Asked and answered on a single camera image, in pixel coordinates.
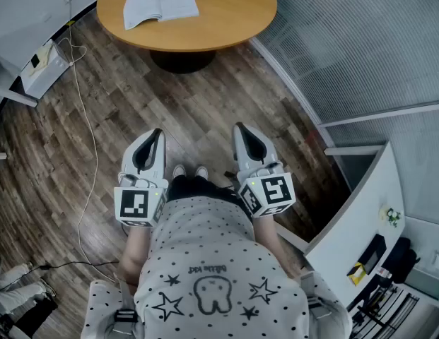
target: tooth graphic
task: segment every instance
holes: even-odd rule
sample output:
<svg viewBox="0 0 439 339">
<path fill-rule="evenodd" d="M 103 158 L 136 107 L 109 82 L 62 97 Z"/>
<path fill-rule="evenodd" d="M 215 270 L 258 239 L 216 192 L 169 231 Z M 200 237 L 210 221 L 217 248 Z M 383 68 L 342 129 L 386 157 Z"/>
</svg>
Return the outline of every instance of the tooth graphic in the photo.
<svg viewBox="0 0 439 339">
<path fill-rule="evenodd" d="M 212 315 L 216 311 L 225 314 L 232 310 L 231 292 L 231 282 L 222 276 L 204 276 L 194 283 L 197 306 L 203 315 Z"/>
</svg>

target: star graphic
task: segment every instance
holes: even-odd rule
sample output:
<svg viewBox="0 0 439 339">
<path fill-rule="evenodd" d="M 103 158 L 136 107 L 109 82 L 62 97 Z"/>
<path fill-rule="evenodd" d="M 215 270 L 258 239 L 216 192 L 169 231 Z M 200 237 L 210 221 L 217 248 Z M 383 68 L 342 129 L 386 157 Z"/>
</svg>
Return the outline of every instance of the star graphic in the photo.
<svg viewBox="0 0 439 339">
<path fill-rule="evenodd" d="M 168 297 L 164 295 L 164 293 L 160 293 L 163 296 L 163 303 L 152 307 L 153 309 L 161 310 L 164 312 L 164 321 L 168 320 L 169 315 L 171 313 L 177 315 L 184 315 L 179 309 L 178 304 L 182 301 L 183 297 L 170 301 Z"/>
<path fill-rule="evenodd" d="M 175 284 L 180 284 L 180 281 L 177 280 L 179 276 L 180 275 L 177 275 L 173 278 L 172 276 L 168 275 L 169 280 L 166 280 L 165 283 L 170 283 L 170 286 L 175 285 Z"/>
<path fill-rule="evenodd" d="M 271 291 L 270 289 L 268 289 L 268 279 L 265 279 L 263 284 L 261 284 L 260 286 L 256 286 L 251 283 L 249 283 L 249 285 L 254 290 L 252 296 L 249 299 L 254 299 L 255 297 L 261 297 L 264 300 L 264 302 L 266 302 L 267 304 L 269 304 L 269 300 L 270 300 L 268 296 L 278 293 L 277 291 Z"/>
<path fill-rule="evenodd" d="M 251 309 L 247 309 L 247 308 L 245 308 L 245 307 L 242 307 L 242 308 L 245 310 L 245 312 L 242 313 L 242 314 L 240 314 L 240 315 L 246 315 L 247 320 L 250 320 L 250 318 L 251 318 L 252 316 L 259 316 L 259 315 L 254 311 L 255 307 L 252 307 Z"/>
</svg>

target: open book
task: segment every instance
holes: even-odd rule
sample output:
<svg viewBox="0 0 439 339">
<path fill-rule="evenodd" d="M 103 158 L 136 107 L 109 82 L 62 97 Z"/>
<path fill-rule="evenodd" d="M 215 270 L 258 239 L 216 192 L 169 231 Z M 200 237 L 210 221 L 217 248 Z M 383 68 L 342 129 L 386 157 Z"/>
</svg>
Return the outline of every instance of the open book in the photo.
<svg viewBox="0 0 439 339">
<path fill-rule="evenodd" d="M 148 19 L 163 21 L 198 15 L 195 0 L 127 0 L 123 9 L 126 30 Z"/>
</svg>

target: white desk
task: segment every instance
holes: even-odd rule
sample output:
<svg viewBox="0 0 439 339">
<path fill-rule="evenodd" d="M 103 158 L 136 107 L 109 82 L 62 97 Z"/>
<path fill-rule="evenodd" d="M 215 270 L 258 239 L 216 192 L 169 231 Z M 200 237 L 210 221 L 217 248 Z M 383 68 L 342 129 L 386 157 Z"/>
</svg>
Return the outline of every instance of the white desk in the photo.
<svg viewBox="0 0 439 339">
<path fill-rule="evenodd" d="M 24 95 L 12 92 L 11 90 L 2 88 L 0 86 L 0 99 L 2 99 L 2 97 L 15 100 L 16 102 L 23 103 L 24 105 L 30 105 L 31 107 L 37 106 L 37 101 L 35 101 L 34 99 L 25 97 Z M 0 160 L 5 160 L 6 158 L 6 153 L 0 153 Z"/>
<path fill-rule="evenodd" d="M 359 155 L 376 153 L 370 168 L 329 224 L 307 245 L 305 257 L 318 271 L 330 289 L 345 306 L 368 284 L 375 274 L 354 286 L 346 274 L 353 268 L 375 234 L 385 238 L 387 250 L 377 264 L 380 266 L 404 229 L 404 218 L 397 227 L 380 219 L 384 205 L 404 212 L 402 189 L 395 165 L 392 146 L 332 148 L 326 154 Z"/>
</svg>

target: white cable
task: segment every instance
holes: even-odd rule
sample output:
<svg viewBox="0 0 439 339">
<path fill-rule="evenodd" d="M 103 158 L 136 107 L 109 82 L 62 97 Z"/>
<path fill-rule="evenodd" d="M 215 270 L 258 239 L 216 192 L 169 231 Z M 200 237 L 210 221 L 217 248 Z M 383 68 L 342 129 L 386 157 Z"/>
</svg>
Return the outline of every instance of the white cable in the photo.
<svg viewBox="0 0 439 339">
<path fill-rule="evenodd" d="M 70 2 L 70 19 L 71 20 L 71 2 Z M 75 82 L 76 82 L 76 88 L 78 89 L 78 96 L 79 96 L 79 100 L 81 101 L 81 106 L 83 108 L 84 111 L 84 116 L 86 117 L 86 121 L 87 121 L 87 125 L 89 127 L 90 130 L 90 134 L 92 135 L 92 141 L 93 141 L 93 148 L 95 149 L 95 174 L 93 175 L 93 181 L 92 181 L 92 188 L 90 189 L 89 195 L 87 196 L 87 201 L 86 204 L 84 205 L 84 209 L 83 212 L 81 213 L 81 216 L 79 218 L 78 221 L 78 243 L 79 243 L 79 248 L 81 249 L 81 252 L 83 253 L 84 257 L 86 258 L 87 262 L 89 262 L 90 265 L 92 265 L 92 263 L 90 262 L 89 258 L 87 257 L 86 253 L 84 252 L 83 249 L 83 245 L 81 244 L 81 231 L 79 229 L 79 227 L 81 226 L 81 221 L 83 220 L 84 217 L 84 213 L 86 213 L 86 209 L 87 206 L 89 204 L 90 201 L 90 197 L 92 196 L 93 193 L 93 189 L 95 188 L 95 183 L 97 181 L 97 172 L 98 172 L 98 152 L 97 152 L 97 144 L 95 142 L 95 136 L 93 135 L 93 130 L 92 130 L 92 126 L 90 125 L 90 121 L 89 118 L 87 117 L 87 112 L 86 112 L 86 107 L 84 106 L 84 102 L 83 102 L 83 98 L 81 98 L 81 91 L 79 89 L 79 84 L 78 84 L 78 77 L 76 76 L 76 62 L 80 59 L 82 59 L 86 53 L 87 53 L 87 48 L 82 46 L 82 45 L 73 45 L 71 43 L 71 24 L 69 25 L 69 34 L 70 34 L 70 38 L 65 37 L 64 39 L 62 39 L 59 44 L 61 42 L 63 42 L 64 40 L 67 40 L 70 44 L 70 52 L 71 52 L 71 62 L 70 62 L 70 66 L 73 67 L 73 72 L 75 75 Z M 84 48 L 84 54 L 82 54 L 79 58 L 77 58 L 77 60 L 74 59 L 73 57 L 73 48 Z M 95 266 L 92 266 L 99 274 L 103 275 L 105 278 L 107 278 L 108 280 L 111 280 L 112 282 L 114 282 L 114 279 L 111 279 L 109 276 L 107 276 L 106 274 L 102 273 L 100 270 L 98 270 Z"/>
<path fill-rule="evenodd" d="M 119 174 L 117 175 L 117 179 L 119 180 L 119 184 L 122 182 L 122 178 L 123 177 L 125 177 L 125 176 L 127 176 L 128 174 L 127 173 L 125 173 L 125 172 L 119 172 Z M 145 187 L 145 186 L 137 186 L 137 187 L 141 187 L 141 188 L 143 188 L 143 189 L 148 189 L 148 188 L 156 188 L 156 187 L 158 187 L 158 185 L 155 183 L 155 182 L 153 182 L 153 181 L 151 181 L 150 179 L 147 179 L 147 178 L 139 178 L 139 177 L 136 177 L 136 176 L 134 176 L 134 175 L 132 175 L 135 179 L 136 179 L 136 182 L 138 182 L 138 181 L 145 181 L 145 182 L 147 182 L 147 187 Z"/>
</svg>

